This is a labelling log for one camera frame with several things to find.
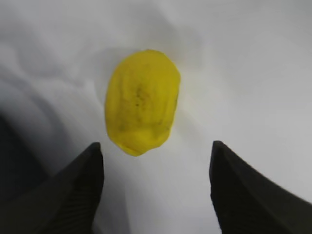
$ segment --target yellow object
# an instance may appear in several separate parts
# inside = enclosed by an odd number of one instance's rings
[[[174,121],[179,85],[179,71],[162,52],[128,56],[115,69],[106,94],[109,138],[132,156],[161,146]]]

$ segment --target white cloth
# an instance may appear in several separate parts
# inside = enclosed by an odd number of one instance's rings
[[[219,234],[213,140],[312,202],[311,12],[309,0],[0,0],[0,111],[53,173],[101,142],[98,234]],[[116,64],[146,48],[182,84],[170,139],[134,158],[108,139],[103,102]]]

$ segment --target yellow sponge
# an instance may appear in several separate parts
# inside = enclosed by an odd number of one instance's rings
[[[109,138],[132,156],[161,146],[174,121],[179,85],[179,71],[162,52],[128,56],[115,69],[106,94]]]

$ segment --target white fabric surface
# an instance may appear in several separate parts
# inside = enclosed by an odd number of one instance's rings
[[[0,111],[52,173],[101,142],[98,234],[219,234],[213,140],[312,202],[311,17],[310,0],[0,0]],[[146,48],[182,84],[170,139],[134,158],[103,102],[115,65]]]

